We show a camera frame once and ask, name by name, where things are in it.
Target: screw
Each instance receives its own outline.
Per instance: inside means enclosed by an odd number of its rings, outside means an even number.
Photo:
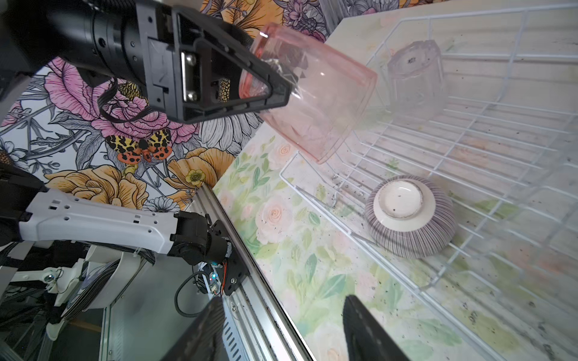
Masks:
[[[184,60],[187,62],[187,64],[189,64],[190,66],[195,66],[195,64],[197,63],[197,58],[196,56],[192,55],[192,54],[188,54],[187,56],[184,57]]]
[[[194,91],[188,92],[187,99],[194,102],[197,99],[197,93],[195,93]]]

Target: pink flower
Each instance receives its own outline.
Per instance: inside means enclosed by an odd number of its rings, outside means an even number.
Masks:
[[[223,206],[223,209],[227,212],[231,212],[233,208],[233,201],[235,200],[235,196],[227,189],[221,189],[218,194],[219,202]]]
[[[286,288],[281,295],[281,303],[283,307],[289,313],[291,317],[297,317],[299,315],[299,301],[297,301],[297,296],[295,295],[295,291]]]
[[[262,244],[277,243],[292,222],[291,207],[287,206],[283,198],[273,197],[261,206],[255,216],[257,239]]]
[[[375,10],[375,8],[369,8],[366,11],[362,12],[362,15],[367,15],[367,14],[375,14],[377,13],[377,10]]]
[[[307,36],[311,36],[313,38],[315,38],[316,40],[319,40],[320,42],[324,43],[325,42],[325,35],[323,35],[321,32],[314,30],[314,31],[309,31],[307,29],[303,29],[301,31],[302,34],[305,34]]]
[[[361,271],[357,274],[355,279],[355,295],[359,297],[362,302],[371,302],[375,297],[375,289],[377,288],[377,279],[367,271]]]
[[[50,100],[59,108],[78,114],[82,119],[90,121],[95,129],[102,131],[102,136],[120,135],[131,139],[146,139],[154,131],[163,128],[171,130],[172,143],[182,143],[198,133],[198,125],[184,125],[171,122],[166,114],[153,112],[139,120],[126,123],[112,123],[101,117],[98,110],[98,98],[109,87],[110,82],[91,88],[80,77],[78,70],[60,58],[52,60],[48,66],[53,72],[46,76],[45,87],[50,94]],[[126,120],[137,115],[148,105],[147,100],[138,96],[128,97],[120,91],[105,106],[112,116]]]
[[[281,169],[287,161],[293,156],[295,148],[288,143],[281,143],[271,152],[269,152],[269,168],[273,170]]]
[[[32,109],[30,108],[22,109],[22,103],[20,101],[15,101],[15,103],[12,104],[12,107],[8,111],[8,114],[6,115],[0,126],[7,126],[14,124],[19,119],[28,115],[28,113],[30,113],[31,110]]]
[[[243,211],[241,212],[241,219],[249,219],[253,215],[253,205],[247,204],[243,207]]]
[[[110,86],[101,84],[95,88],[89,87],[80,77],[78,70],[61,58],[48,63],[51,73],[48,73],[45,88],[50,100],[59,109],[70,110],[84,120],[95,120],[100,117],[97,100]]]
[[[333,247],[335,247],[335,250],[339,253],[346,253],[351,244],[349,237],[347,237],[343,232],[338,232],[334,235],[332,241]]]

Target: yellow flower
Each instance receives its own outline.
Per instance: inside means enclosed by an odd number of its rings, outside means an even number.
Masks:
[[[98,168],[63,170],[46,174],[49,188],[56,188],[78,198],[112,204],[132,209],[142,209],[149,197],[146,183],[132,173],[122,175],[115,167],[102,165]]]
[[[178,161],[172,160],[168,168],[174,176],[165,178],[165,181],[179,191],[167,197],[184,210],[191,203],[197,188],[203,183],[213,188],[233,160],[235,157],[217,148],[197,148]]]
[[[283,8],[273,0],[204,0],[201,11],[207,15],[220,12],[226,23],[245,30],[252,38],[266,24],[283,23]]]
[[[123,177],[126,176],[128,173],[135,174],[136,170],[138,169],[138,164],[127,165],[127,167],[123,170]]]
[[[192,170],[188,172],[185,180],[194,187],[199,187],[205,180],[205,173],[201,169]]]

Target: floral wallpaper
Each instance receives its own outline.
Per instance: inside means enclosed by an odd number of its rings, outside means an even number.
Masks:
[[[252,37],[273,22],[325,42],[333,24],[336,26],[344,17],[441,1],[445,0],[205,0],[201,12],[236,25]],[[336,18],[329,21],[323,8],[331,9]]]
[[[129,119],[148,100],[119,80],[105,110]],[[101,117],[97,100],[111,86],[89,87],[78,70],[56,58],[29,83],[0,124],[0,162],[27,170],[48,187],[79,198],[150,211],[185,208],[202,183],[211,187],[249,141],[262,120],[256,114],[201,124],[171,122],[150,113],[126,123]],[[160,134],[170,139],[166,159],[121,161],[105,139],[137,144]]]

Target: pink plastic cup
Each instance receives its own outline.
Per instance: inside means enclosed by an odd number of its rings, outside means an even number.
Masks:
[[[261,30],[251,52],[294,86],[287,106],[261,112],[263,120],[317,163],[325,162],[361,120],[377,74],[310,36],[274,23]],[[267,91],[243,71],[241,98]]]

